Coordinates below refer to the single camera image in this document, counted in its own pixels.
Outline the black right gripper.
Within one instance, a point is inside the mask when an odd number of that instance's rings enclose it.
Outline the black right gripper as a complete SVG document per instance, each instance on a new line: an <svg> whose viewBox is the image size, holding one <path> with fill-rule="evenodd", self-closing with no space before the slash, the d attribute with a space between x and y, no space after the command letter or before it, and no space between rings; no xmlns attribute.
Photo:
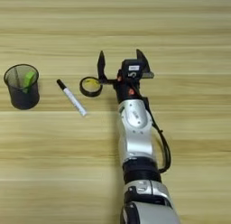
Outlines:
<svg viewBox="0 0 231 224"><path fill-rule="evenodd" d="M140 60L143 64L143 71L141 72L140 76L133 78L129 76L128 72L119 70L115 79L108 79L104 72L106 66L104 52L101 51L99 53L97 61L98 79L104 84L113 86L118 103L122 103L123 101L129 99L142 99L143 96L140 93L140 80L152 79L154 77L154 74L150 71L149 62L143 52L137 49L136 56L137 59Z"/></svg>

